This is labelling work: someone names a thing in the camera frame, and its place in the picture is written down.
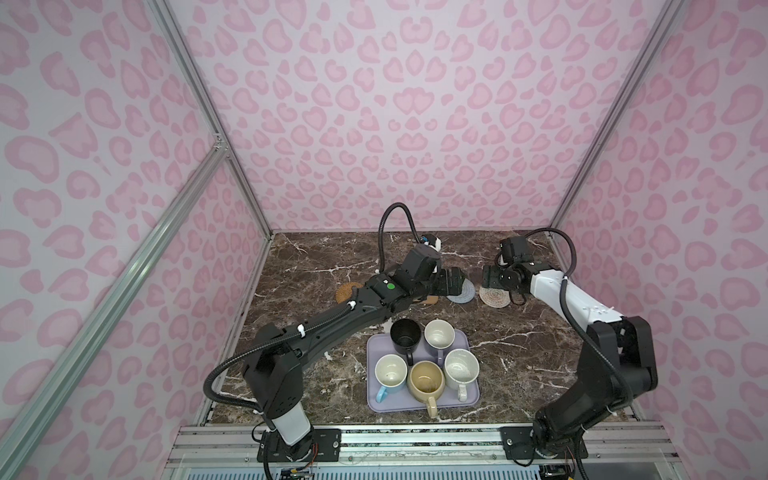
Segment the lavender serving tray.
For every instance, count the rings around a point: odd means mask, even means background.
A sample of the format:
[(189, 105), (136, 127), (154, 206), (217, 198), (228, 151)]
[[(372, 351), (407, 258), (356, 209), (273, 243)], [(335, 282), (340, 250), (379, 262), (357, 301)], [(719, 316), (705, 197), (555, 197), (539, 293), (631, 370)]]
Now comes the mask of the lavender serving tray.
[(479, 400), (479, 361), (470, 352), (466, 335), (449, 329), (448, 345), (432, 346), (425, 331), (408, 354), (396, 350), (391, 334), (378, 334), (367, 343), (367, 399), (378, 413), (425, 409), (434, 418), (450, 407), (471, 406)]

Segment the blue-grey woven round coaster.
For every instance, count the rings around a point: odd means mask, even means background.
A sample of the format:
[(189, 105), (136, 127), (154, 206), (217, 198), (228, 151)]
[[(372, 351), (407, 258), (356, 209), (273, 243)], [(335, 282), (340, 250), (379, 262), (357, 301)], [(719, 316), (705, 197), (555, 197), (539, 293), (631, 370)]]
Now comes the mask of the blue-grey woven round coaster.
[(475, 298), (476, 288), (474, 283), (466, 278), (462, 283), (462, 288), (457, 295), (448, 295), (447, 299), (456, 304), (467, 304)]

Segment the beige speckled woven coaster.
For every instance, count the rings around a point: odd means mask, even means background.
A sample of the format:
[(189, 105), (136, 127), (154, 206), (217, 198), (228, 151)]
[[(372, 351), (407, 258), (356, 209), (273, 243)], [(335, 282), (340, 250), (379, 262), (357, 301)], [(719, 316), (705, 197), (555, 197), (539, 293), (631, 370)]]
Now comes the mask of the beige speckled woven coaster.
[(488, 307), (501, 309), (511, 304), (511, 297), (504, 289), (480, 287), (478, 290), (480, 300)]

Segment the woven rattan round coaster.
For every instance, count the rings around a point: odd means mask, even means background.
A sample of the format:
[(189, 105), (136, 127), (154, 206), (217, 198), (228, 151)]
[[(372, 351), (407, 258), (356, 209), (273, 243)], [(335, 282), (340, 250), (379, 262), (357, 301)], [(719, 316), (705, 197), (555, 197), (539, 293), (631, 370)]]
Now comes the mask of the woven rattan round coaster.
[(348, 282), (338, 287), (335, 292), (335, 301), (337, 304), (344, 303), (353, 297), (353, 294), (361, 289), (363, 285), (359, 282)]

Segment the yellow beige mug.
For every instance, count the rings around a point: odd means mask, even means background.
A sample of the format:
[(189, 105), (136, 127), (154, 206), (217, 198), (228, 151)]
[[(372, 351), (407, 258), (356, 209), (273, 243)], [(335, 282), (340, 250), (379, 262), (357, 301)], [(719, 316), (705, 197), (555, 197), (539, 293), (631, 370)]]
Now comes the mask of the yellow beige mug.
[(426, 407), (430, 418), (438, 416), (437, 402), (445, 390), (445, 377), (442, 369), (434, 362), (420, 361), (411, 368), (407, 386), (410, 394)]

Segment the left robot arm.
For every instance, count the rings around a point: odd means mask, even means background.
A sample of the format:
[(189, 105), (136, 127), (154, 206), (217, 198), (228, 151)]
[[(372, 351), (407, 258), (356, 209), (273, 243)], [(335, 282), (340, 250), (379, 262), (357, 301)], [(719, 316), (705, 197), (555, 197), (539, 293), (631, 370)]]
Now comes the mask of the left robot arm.
[(466, 274), (447, 267), (427, 244), (411, 248), (405, 259), (373, 275), (350, 299), (314, 317), (280, 329), (262, 327), (245, 356), (242, 375), (263, 415), (282, 442), (306, 443), (313, 427), (304, 412), (304, 370), (353, 334), (408, 310), (428, 296), (458, 296)]

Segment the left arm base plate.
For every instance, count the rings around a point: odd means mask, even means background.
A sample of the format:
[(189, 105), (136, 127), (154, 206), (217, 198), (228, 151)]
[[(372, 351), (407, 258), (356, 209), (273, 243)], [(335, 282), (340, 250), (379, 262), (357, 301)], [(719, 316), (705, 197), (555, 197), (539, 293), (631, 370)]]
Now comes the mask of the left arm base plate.
[(336, 428), (312, 428), (294, 445), (288, 445), (275, 431), (265, 431), (259, 441), (257, 459), (269, 463), (337, 462), (340, 455), (342, 431)]

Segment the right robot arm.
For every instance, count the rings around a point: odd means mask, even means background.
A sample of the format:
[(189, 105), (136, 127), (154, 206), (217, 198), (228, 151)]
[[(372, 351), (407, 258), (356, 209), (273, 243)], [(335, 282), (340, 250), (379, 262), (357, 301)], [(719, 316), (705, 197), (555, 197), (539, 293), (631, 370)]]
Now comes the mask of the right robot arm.
[(645, 319), (602, 304), (547, 263), (486, 266), (482, 286), (542, 301), (582, 340), (575, 383), (534, 417), (535, 449), (551, 453), (578, 442), (591, 427), (657, 388), (652, 329)]

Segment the aluminium frame diagonal beam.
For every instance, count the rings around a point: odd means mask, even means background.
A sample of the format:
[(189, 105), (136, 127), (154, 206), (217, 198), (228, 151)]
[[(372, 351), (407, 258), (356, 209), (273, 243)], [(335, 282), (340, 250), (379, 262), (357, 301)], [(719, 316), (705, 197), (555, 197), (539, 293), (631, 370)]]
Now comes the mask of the aluminium frame diagonal beam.
[(212, 147), (20, 411), (1, 442), (3, 479), (16, 478), (42, 442), (227, 156)]

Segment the black mug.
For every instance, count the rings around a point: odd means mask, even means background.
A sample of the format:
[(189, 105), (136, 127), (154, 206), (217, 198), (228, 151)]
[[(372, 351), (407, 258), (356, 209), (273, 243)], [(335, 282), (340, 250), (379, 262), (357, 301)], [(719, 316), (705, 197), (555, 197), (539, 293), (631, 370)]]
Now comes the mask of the black mug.
[(412, 319), (396, 320), (391, 326), (390, 338), (395, 351), (403, 355), (407, 365), (412, 367), (415, 364), (413, 354), (422, 338), (420, 325)]

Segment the white mug lavender outside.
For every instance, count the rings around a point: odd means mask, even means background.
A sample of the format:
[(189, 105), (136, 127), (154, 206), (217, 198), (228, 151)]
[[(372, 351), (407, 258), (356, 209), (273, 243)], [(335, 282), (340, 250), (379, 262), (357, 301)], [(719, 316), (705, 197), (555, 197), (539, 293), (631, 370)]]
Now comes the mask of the white mug lavender outside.
[(443, 367), (445, 356), (452, 348), (455, 337), (454, 327), (444, 320), (432, 320), (424, 328), (423, 338), (426, 342), (426, 351), (440, 367)]

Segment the aluminium front rail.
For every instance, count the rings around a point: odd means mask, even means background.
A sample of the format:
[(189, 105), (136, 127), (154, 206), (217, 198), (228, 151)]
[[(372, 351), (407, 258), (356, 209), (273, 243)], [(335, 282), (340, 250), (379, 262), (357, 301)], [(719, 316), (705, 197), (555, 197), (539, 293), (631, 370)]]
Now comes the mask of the aluminium front rail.
[[(685, 479), (682, 458), (658, 422), (603, 423), (583, 440), (589, 456), (507, 460), (502, 426), (526, 424), (329, 425), (342, 431), (337, 462), (298, 463), (298, 479)], [(185, 427), (162, 473), (165, 479), (261, 479), (269, 467), (288, 478), (289, 464), (257, 459), (261, 427)]]

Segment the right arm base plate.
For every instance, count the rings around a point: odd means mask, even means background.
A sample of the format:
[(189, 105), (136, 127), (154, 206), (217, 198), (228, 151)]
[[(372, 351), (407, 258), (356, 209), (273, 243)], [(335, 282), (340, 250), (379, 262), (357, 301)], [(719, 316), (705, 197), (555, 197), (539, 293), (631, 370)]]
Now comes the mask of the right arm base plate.
[(533, 426), (502, 426), (499, 429), (501, 445), (507, 460), (529, 466), (536, 461), (568, 460), (576, 456), (589, 456), (582, 437), (573, 437), (545, 443), (534, 438)]

